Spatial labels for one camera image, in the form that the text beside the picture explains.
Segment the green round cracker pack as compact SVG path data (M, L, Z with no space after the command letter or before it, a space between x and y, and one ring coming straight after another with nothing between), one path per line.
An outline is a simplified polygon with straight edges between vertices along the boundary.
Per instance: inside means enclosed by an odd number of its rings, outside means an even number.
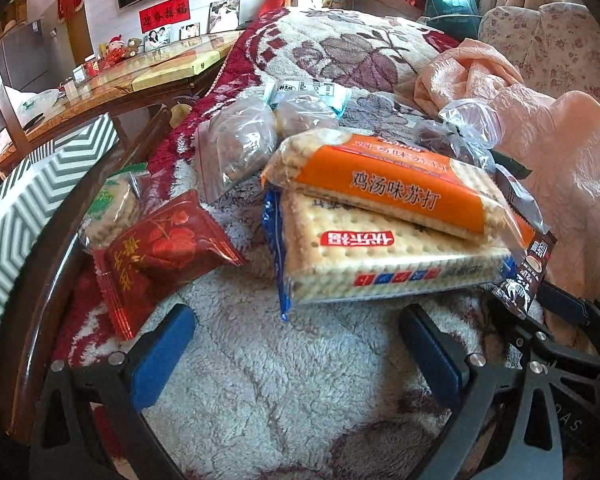
M87 252L108 247L137 222L149 183L144 162L110 174L81 221L79 238Z

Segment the blue soda cracker pack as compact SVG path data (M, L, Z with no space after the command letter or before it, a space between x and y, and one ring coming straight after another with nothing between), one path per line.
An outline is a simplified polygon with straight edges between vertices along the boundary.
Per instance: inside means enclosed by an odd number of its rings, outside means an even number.
M504 246L298 192L268 188L262 226L280 315L305 304L370 301L498 283L515 269Z

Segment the framed photo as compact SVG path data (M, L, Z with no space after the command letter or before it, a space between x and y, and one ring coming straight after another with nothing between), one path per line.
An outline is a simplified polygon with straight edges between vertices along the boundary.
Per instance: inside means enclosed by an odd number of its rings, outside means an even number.
M210 3L208 33L230 32L239 26L240 0L218 0Z

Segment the orange soda cracker pack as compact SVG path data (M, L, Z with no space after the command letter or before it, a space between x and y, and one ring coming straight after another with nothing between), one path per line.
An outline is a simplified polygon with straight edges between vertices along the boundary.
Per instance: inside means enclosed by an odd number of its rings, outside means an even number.
M283 140L262 181L450 234L527 248L533 231L481 168L343 129Z

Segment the teal cushion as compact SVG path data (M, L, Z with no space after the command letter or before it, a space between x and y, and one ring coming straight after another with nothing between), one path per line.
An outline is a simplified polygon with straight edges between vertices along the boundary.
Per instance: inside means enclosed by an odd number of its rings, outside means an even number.
M476 0L426 0L427 25L463 41L477 39L481 15Z

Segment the light blue snack packet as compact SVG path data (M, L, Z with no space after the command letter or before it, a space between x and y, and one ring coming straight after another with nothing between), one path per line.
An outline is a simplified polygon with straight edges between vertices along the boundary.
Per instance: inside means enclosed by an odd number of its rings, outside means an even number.
M352 91L331 81L279 79L273 84L272 90L268 94L268 105L275 110L277 105L290 94L318 96L324 104L334 111L337 117L341 117L351 99Z

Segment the santa figurine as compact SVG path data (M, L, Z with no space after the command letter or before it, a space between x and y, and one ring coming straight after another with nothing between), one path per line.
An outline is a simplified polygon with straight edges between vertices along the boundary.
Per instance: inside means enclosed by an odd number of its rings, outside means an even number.
M123 60L125 56L125 44L122 36L114 36L110 39L106 47L105 62L107 66L115 66Z

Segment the red banner sign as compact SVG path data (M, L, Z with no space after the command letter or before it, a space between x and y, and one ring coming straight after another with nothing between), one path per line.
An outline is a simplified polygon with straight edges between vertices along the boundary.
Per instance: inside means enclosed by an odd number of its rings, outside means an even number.
M185 22L190 19L189 0L166 0L141 10L138 16L143 34L162 26Z

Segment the wooden chair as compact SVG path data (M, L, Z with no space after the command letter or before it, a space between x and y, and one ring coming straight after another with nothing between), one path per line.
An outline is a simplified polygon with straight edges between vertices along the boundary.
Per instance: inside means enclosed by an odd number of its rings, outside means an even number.
M27 139L20 121L12 107L8 93L3 84L3 79L0 73L0 113L6 125L7 133L12 140L12 145L15 148L16 159L21 160L24 156L32 152L32 145Z

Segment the Nescafe coffee stick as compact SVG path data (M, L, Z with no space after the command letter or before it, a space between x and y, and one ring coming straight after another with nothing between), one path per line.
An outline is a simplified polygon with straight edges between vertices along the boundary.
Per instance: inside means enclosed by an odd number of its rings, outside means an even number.
M493 289L493 295L517 318L525 318L540 284L545 278L548 260L557 238L550 231L536 231L524 258L515 264L515 270Z

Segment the red snack packet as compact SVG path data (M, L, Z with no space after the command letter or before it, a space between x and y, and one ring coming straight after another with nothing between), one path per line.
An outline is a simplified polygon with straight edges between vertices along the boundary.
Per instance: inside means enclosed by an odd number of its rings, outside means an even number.
M93 252L97 283L118 337L137 336L156 305L219 266L244 257L191 190Z

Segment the floral plush blanket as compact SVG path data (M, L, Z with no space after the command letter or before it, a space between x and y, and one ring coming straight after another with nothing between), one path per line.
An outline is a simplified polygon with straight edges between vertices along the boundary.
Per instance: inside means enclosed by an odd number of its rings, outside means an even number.
M405 18L283 10L234 44L219 80L155 157L172 194L197 182L195 129L277 79L333 81L351 99L341 125L411 143L422 118L406 92L437 55ZM449 411L434 400L399 333L417 301L468 351L513 361L494 334L486 282L509 262L478 246L366 210L283 192L268 232L250 178L208 208L245 256L163 300L198 316L192 342L145 418L187 479L404 479Z

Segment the clear bag of nuts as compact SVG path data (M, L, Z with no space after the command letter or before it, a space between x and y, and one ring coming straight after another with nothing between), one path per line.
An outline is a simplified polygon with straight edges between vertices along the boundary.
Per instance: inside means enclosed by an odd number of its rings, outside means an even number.
M212 204L261 170L278 144L277 122L256 96L223 107L195 134L197 191Z

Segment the clear plastic bag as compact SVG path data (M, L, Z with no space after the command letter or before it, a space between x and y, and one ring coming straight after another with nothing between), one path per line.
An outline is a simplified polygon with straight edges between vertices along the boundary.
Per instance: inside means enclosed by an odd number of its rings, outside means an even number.
M498 112L477 99L449 102L437 120L422 120L414 127L415 142L422 148L479 167L488 174L494 174L491 150L500 143L502 135Z

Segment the wooden coffee table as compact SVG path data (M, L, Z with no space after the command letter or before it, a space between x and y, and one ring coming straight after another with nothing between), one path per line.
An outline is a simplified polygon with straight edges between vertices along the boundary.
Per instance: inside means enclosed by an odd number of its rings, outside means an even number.
M108 68L80 87L76 99L57 100L27 140L38 148L101 114L193 101L210 88L239 36L234 30L186 39Z

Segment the pink blanket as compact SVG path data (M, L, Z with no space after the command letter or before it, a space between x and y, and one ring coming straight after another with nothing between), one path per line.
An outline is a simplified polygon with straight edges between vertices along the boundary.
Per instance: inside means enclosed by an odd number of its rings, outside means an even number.
M536 92L494 47L466 39L396 87L423 112L477 99L502 125L498 150L530 169L526 187L557 238L548 278L600 300L600 103L581 91Z

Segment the green chevron storage box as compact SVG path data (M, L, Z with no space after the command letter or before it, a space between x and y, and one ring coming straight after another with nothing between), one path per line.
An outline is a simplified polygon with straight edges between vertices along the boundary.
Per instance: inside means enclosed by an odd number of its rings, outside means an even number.
M39 146L0 185L0 324L8 296L42 229L117 140L112 118L102 114Z

